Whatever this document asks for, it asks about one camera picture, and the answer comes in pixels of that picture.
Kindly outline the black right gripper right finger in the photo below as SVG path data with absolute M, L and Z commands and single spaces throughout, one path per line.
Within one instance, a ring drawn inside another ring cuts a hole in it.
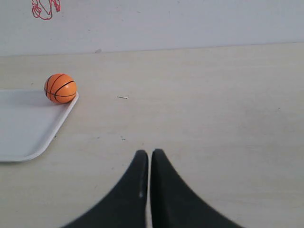
M 204 202 L 180 177 L 165 152 L 151 161 L 151 214 L 154 228 L 239 228 Z

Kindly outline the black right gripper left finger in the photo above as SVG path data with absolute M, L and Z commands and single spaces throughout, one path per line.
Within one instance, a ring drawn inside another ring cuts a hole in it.
M 138 150 L 128 169 L 89 211 L 66 228 L 145 228 L 149 158 Z

